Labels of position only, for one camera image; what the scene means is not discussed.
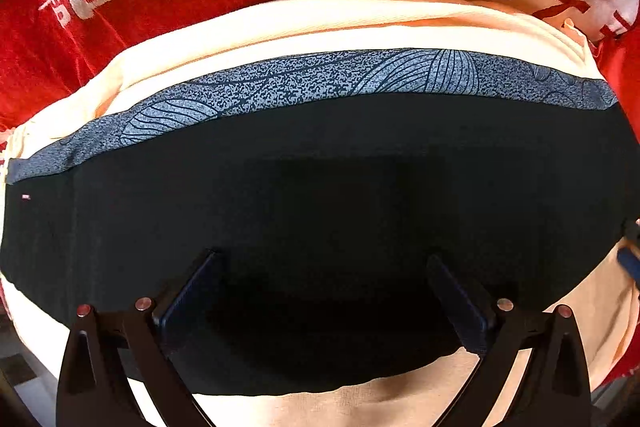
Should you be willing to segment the black pants with grey waistband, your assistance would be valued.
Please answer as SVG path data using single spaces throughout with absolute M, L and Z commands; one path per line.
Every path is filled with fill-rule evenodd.
M 274 58 L 196 77 L 9 167 L 4 276 L 63 324 L 210 254 L 165 343 L 194 393 L 326 391 L 460 347 L 438 267 L 544 309 L 639 213 L 613 91 L 446 50 Z

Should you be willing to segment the peach cushion cloth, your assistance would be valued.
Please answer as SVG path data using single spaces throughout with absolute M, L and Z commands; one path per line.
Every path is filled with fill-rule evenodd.
M 552 27 L 503 6 L 457 0 L 282 0 L 171 31 L 117 55 L 78 100 L 64 98 L 47 108 L 44 131 L 51 141 L 40 150 L 91 121 L 211 72 L 297 55 L 403 49 L 511 57 L 601 80 L 623 108 L 571 22 Z M 8 158 L 1 176 L 3 218 L 11 162 L 40 150 Z M 418 369 L 284 395 L 188 389 L 211 426 L 491 426 L 523 415 L 537 426 L 585 424 L 591 392 L 623 358 L 639 318 L 638 283 L 618 261 L 628 247 L 628 219 L 599 264 L 544 309 L 491 295 L 472 277 L 439 265 L 439 304 L 460 347 Z M 18 338 L 58 383 L 77 308 L 91 303 L 78 305 L 73 322 L 63 324 L 2 269 L 1 280 Z M 149 425 L 166 426 L 140 377 L 132 369 L 127 374 Z

